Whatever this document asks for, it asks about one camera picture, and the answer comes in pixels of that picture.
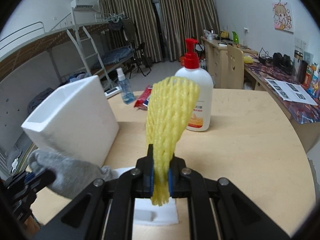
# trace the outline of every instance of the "round table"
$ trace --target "round table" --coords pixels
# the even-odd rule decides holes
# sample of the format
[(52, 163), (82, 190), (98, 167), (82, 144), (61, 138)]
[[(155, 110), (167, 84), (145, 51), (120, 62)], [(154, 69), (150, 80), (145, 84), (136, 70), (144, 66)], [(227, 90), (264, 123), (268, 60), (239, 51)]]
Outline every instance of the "round table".
[[(108, 101), (120, 130), (105, 165), (113, 169), (134, 166), (146, 155), (147, 112), (133, 108), (133, 104), (125, 105), (120, 95)], [(184, 131), (175, 154), (203, 177), (230, 179), (289, 235), (315, 203), (312, 174), (302, 144), (267, 92), (215, 89), (209, 129)], [(41, 222), (47, 222), (68, 202), (44, 189), (32, 208)], [(187, 200), (177, 199), (177, 209), (179, 224), (134, 225), (133, 238), (189, 239)]]

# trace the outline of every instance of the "green object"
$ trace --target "green object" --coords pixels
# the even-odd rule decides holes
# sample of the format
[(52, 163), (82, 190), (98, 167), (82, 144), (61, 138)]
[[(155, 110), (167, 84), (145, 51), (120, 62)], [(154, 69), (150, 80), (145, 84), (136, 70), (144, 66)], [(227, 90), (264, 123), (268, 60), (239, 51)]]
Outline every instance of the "green object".
[(233, 42), (236, 44), (239, 44), (238, 35), (236, 34), (236, 32), (232, 32), (232, 33), (233, 33)]

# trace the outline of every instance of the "desk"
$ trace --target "desk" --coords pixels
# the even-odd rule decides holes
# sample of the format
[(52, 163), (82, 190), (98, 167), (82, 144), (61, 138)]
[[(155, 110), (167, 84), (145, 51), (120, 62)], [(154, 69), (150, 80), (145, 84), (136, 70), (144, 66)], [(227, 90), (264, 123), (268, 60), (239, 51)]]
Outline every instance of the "desk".
[[(229, 178), (287, 233), (293, 233), (313, 207), (315, 190), (308, 159), (288, 119), (263, 91), (215, 89), (213, 98), (209, 130), (184, 131), (175, 154), (204, 177)], [(120, 130), (105, 164), (114, 169), (134, 166), (146, 154), (147, 113), (125, 105), (120, 95), (108, 101)], [(68, 201), (44, 189), (32, 209), (41, 222), (47, 222)], [(189, 239), (187, 200), (178, 199), (177, 208), (178, 225), (134, 225), (134, 239)]]
[(292, 76), (289, 76), (279, 68), (256, 62), (253, 64), (244, 64), (244, 70), (257, 81), (255, 88), (267, 91), (277, 102), (299, 136), (303, 148), (308, 152), (314, 146), (320, 135), (319, 99), (315, 99), (318, 106), (284, 101), (268, 84), (268, 82), (265, 81), (265, 78), (274, 78), (281, 81), (299, 84)]
[[(215, 88), (227, 88), (228, 76), (228, 55), (227, 47), (220, 47), (220, 41), (209, 41), (205, 37), (201, 37), (201, 41), (205, 47), (205, 57), (207, 59), (208, 72), (214, 80)], [(243, 52), (258, 54), (253, 49), (241, 49)]]

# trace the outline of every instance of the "red bottle cap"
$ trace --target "red bottle cap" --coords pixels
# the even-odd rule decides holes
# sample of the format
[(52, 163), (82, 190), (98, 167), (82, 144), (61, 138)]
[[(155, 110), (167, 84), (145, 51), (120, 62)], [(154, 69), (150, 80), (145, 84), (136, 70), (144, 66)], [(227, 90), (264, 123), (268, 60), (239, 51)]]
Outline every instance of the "red bottle cap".
[(198, 44), (196, 39), (187, 38), (186, 47), (187, 53), (185, 54), (184, 67), (188, 69), (195, 69), (199, 67), (199, 58), (195, 53), (195, 44)]

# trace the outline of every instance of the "blue and white bottle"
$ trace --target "blue and white bottle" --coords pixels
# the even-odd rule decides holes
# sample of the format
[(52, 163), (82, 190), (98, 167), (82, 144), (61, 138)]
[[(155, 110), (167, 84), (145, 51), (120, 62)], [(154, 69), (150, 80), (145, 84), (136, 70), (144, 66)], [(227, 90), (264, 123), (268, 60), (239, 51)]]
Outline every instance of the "blue and white bottle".
[(121, 87), (121, 97), (125, 104), (130, 104), (136, 100), (132, 92), (129, 80), (127, 80), (123, 74), (122, 68), (117, 68), (118, 74), (118, 86)]

